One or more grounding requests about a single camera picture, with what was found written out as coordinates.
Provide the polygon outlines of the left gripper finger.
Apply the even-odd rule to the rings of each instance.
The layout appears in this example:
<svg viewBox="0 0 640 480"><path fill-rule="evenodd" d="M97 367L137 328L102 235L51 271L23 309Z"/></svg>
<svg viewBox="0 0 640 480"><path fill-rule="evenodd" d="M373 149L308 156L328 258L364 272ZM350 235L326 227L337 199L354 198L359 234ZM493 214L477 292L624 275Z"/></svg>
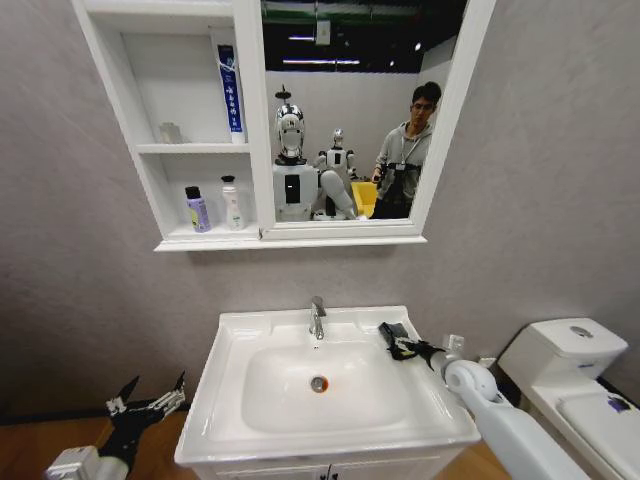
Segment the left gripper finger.
<svg viewBox="0 0 640 480"><path fill-rule="evenodd" d="M154 412L161 416L167 416L176 411L185 399L185 372L182 372L172 390L150 403L133 407L132 411Z"/></svg>
<svg viewBox="0 0 640 480"><path fill-rule="evenodd" d="M140 376L137 375L126 383L119 392L106 401L106 408L110 415L124 413L127 409L127 401L135 389Z"/></svg>

